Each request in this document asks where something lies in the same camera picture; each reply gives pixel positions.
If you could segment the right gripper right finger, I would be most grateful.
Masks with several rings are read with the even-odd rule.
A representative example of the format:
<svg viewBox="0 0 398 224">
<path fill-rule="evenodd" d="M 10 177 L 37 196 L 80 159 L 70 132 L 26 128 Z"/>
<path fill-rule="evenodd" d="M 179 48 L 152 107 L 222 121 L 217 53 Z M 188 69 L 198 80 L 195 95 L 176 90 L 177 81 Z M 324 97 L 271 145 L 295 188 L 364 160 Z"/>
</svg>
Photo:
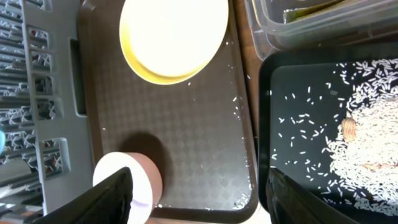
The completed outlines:
<svg viewBox="0 0 398 224">
<path fill-rule="evenodd" d="M 279 169 L 270 169 L 266 183 L 272 224 L 353 224 L 355 221 L 329 206 Z"/>
</svg>

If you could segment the light blue bowl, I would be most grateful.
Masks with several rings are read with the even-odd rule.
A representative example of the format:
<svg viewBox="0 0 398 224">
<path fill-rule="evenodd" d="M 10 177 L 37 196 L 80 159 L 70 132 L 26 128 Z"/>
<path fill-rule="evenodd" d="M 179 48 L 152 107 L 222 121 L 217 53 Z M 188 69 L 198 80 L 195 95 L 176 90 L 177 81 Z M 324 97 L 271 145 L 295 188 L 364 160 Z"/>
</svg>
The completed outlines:
<svg viewBox="0 0 398 224">
<path fill-rule="evenodd" d="M 0 130 L 0 153 L 3 152 L 5 144 L 6 144 L 6 135 L 4 131 Z"/>
</svg>

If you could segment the green snack wrapper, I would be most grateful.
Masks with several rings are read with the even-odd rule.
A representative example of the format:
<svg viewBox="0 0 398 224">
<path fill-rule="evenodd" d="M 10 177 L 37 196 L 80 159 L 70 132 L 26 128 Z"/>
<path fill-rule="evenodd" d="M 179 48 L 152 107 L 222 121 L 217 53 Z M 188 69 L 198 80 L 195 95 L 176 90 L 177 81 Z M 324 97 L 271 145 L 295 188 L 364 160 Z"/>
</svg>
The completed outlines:
<svg viewBox="0 0 398 224">
<path fill-rule="evenodd" d="M 299 19 L 302 19 L 306 16 L 311 16 L 312 14 L 316 14 L 318 12 L 321 12 L 324 9 L 328 9 L 329 7 L 332 7 L 338 3 L 343 2 L 343 0 L 332 0 L 328 2 L 324 2 L 322 4 L 318 4 L 315 6 L 311 7 L 305 7 L 305 8 L 296 8 L 296 9 L 285 9 L 283 10 L 283 20 L 284 24 L 290 23 L 293 21 L 297 21 Z"/>
</svg>

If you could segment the white pink bowl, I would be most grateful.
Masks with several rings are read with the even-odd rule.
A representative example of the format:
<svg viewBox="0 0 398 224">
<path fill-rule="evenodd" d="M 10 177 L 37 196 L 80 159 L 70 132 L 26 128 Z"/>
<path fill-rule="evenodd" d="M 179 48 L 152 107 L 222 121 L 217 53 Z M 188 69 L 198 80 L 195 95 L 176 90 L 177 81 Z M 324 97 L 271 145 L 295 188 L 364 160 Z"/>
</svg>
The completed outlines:
<svg viewBox="0 0 398 224">
<path fill-rule="evenodd" d="M 110 152 L 97 163 L 93 185 L 96 186 L 123 167 L 130 169 L 132 177 L 132 200 L 127 223 L 145 224 L 163 190 L 160 171 L 151 159 L 137 152 Z"/>
</svg>

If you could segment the yellow plate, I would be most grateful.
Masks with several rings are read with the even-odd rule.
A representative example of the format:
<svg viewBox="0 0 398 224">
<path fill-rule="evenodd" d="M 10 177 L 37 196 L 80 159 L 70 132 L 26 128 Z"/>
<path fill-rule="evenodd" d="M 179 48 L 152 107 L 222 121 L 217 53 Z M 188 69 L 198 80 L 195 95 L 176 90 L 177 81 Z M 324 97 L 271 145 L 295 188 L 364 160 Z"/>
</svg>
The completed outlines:
<svg viewBox="0 0 398 224">
<path fill-rule="evenodd" d="M 119 21 L 124 58 L 149 83 L 183 82 L 216 55 L 228 18 L 227 0 L 126 0 Z"/>
</svg>

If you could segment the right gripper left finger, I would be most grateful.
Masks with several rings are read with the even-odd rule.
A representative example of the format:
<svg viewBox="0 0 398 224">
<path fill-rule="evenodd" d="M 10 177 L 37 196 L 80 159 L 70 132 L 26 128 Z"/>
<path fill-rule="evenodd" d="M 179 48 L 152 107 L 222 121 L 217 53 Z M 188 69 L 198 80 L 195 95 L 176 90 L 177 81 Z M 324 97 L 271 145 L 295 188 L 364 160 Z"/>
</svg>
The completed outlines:
<svg viewBox="0 0 398 224">
<path fill-rule="evenodd" d="M 131 171 L 123 167 L 33 224 L 126 224 L 131 210 L 132 190 Z"/>
</svg>

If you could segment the rice and nut waste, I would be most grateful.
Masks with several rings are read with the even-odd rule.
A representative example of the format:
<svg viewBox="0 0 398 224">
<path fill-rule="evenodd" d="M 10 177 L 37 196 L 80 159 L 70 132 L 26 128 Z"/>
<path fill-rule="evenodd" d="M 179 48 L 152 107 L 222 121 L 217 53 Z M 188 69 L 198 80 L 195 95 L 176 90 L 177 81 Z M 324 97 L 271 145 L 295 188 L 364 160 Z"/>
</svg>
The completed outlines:
<svg viewBox="0 0 398 224">
<path fill-rule="evenodd" d="M 364 82 L 350 96 L 337 137 L 328 142 L 330 170 L 344 185 L 365 189 L 359 208 L 397 217 L 397 60 L 358 62 Z"/>
</svg>

